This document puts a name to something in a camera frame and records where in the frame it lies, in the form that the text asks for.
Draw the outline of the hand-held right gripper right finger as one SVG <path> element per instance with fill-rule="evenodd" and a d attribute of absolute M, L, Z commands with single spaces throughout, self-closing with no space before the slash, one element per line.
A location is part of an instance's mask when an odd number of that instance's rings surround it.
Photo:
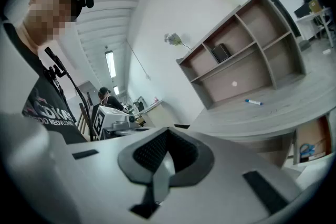
<path fill-rule="evenodd" d="M 195 186 L 214 166 L 214 154 L 206 144 L 172 127 L 168 128 L 167 151 L 175 169 L 170 187 Z"/>

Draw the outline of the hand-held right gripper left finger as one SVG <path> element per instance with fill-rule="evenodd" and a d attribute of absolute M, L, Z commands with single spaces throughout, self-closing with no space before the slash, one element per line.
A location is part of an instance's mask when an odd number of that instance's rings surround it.
<path fill-rule="evenodd" d="M 136 184 L 150 184 L 167 153 L 168 128 L 125 147 L 118 155 L 118 165 L 125 176 Z"/>

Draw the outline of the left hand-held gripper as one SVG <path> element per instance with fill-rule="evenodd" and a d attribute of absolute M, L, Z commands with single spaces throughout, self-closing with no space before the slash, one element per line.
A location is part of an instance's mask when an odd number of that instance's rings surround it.
<path fill-rule="evenodd" d="M 108 106 L 98 106 L 93 122 L 93 131 L 98 140 L 106 139 L 106 132 L 123 131 L 138 127 L 134 115 L 129 115 Z"/>

